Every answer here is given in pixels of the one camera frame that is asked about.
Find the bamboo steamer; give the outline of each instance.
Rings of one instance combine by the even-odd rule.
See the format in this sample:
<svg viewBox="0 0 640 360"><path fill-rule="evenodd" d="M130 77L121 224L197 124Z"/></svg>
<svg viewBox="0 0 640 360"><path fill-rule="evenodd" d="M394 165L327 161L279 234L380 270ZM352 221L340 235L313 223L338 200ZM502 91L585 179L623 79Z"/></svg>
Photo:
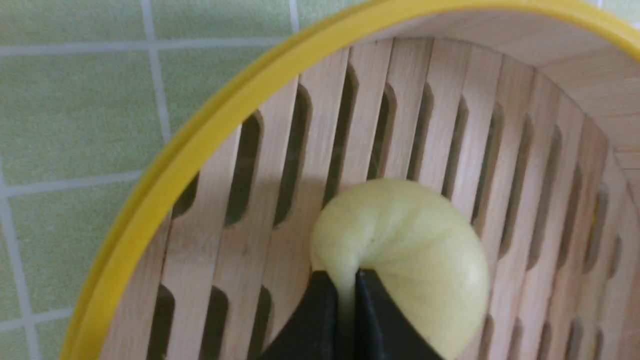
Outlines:
<svg viewBox="0 0 640 360"><path fill-rule="evenodd" d="M640 33L572 0L377 0L303 31L158 157L61 358L255 358L323 205L387 177L482 241L490 305L461 360L639 359L638 60Z"/></svg>

